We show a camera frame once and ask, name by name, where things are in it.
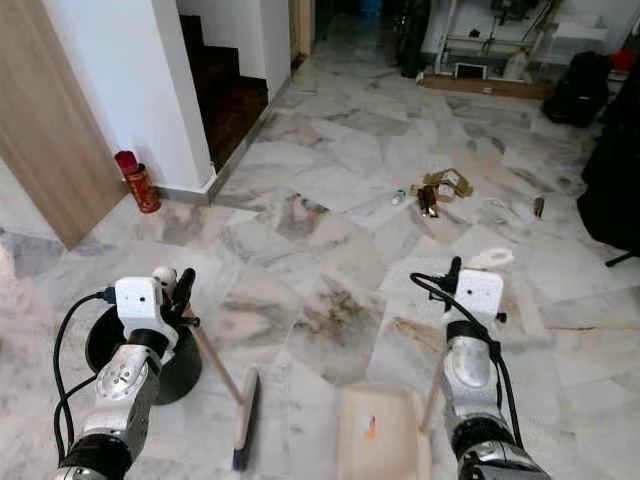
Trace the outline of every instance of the wooden stair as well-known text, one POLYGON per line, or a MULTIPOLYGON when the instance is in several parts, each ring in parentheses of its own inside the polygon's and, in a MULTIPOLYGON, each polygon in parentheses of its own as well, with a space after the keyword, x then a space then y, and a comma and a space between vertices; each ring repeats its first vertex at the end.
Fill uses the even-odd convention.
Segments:
POLYGON ((204 44, 197 15, 180 15, 209 154, 216 172, 267 106, 267 82, 240 75, 238 49, 204 44))

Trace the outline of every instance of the red can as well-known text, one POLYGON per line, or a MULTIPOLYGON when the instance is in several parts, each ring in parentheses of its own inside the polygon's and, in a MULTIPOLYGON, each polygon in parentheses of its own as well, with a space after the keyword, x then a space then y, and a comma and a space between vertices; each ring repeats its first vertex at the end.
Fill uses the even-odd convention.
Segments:
POLYGON ((133 198, 142 213, 153 213, 160 208, 160 197, 151 183, 147 169, 143 163, 138 164, 138 171, 125 175, 133 198))

